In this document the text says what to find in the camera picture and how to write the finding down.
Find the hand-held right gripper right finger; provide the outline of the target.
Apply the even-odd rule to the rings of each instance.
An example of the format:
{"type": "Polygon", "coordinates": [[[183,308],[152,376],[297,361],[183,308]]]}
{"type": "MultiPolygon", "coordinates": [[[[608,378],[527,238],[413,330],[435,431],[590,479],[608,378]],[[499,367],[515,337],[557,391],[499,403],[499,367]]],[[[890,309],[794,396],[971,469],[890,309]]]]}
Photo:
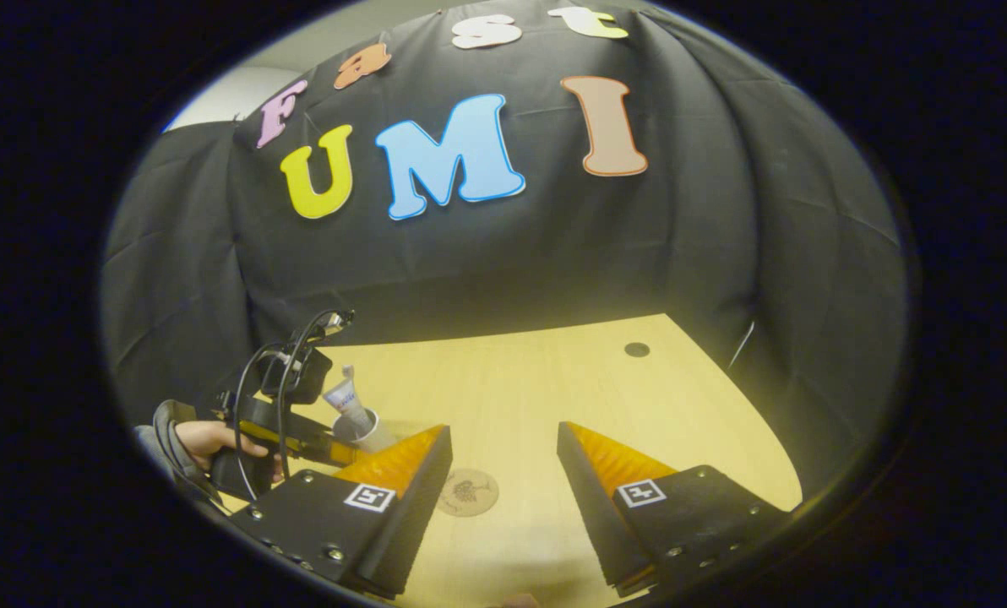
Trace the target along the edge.
{"type": "Polygon", "coordinates": [[[792,518],[716,467],[676,470],[570,421],[558,425],[557,455],[601,574],[622,597],[681,592],[792,518]]]}

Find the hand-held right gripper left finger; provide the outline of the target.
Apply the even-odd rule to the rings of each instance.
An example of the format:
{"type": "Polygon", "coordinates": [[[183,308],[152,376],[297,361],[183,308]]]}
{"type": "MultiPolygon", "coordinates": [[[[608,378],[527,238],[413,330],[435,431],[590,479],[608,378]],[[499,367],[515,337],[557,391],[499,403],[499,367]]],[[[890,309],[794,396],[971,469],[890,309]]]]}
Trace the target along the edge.
{"type": "Polygon", "coordinates": [[[300,470],[229,519],[314,576],[395,598],[406,592],[452,457],[449,425],[434,425],[337,472],[300,470]]]}

